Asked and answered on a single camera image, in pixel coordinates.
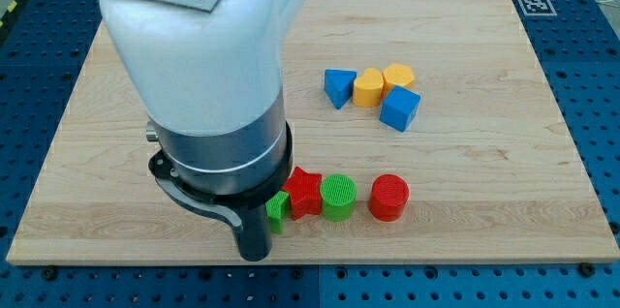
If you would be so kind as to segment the black pusher tool mount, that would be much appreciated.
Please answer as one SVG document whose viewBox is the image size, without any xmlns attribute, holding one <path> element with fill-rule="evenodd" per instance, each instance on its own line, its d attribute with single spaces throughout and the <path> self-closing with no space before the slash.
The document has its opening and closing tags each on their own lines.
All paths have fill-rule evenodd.
<svg viewBox="0 0 620 308">
<path fill-rule="evenodd" d="M 289 177 L 293 162 L 293 135 L 289 124 L 286 130 L 286 149 L 272 175 L 245 191 L 232 195 L 217 195 L 190 186 L 178 174 L 162 150 L 150 158 L 148 168 L 156 183 L 178 205 L 201 215 L 228 224 L 234 231 L 249 231 L 258 227 L 270 230 L 266 203 L 274 197 Z"/>
</svg>

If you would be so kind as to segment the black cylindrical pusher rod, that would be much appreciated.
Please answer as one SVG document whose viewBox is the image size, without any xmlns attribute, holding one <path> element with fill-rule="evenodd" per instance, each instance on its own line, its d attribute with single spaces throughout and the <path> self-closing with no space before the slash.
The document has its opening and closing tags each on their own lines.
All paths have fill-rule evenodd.
<svg viewBox="0 0 620 308">
<path fill-rule="evenodd" d="M 240 256 L 248 262 L 265 259 L 272 248 L 266 206 L 240 207 L 235 213 L 240 219 L 240 226 L 233 233 Z"/>
</svg>

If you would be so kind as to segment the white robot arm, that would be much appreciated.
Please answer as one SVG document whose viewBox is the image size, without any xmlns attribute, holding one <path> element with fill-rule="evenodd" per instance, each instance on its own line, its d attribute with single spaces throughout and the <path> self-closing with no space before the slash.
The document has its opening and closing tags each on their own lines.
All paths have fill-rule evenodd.
<svg viewBox="0 0 620 308">
<path fill-rule="evenodd" d="M 184 208 L 228 224 L 240 256 L 271 248 L 265 205 L 293 155 L 282 46 L 304 0 L 99 0 L 159 144 L 149 168 Z"/>
</svg>

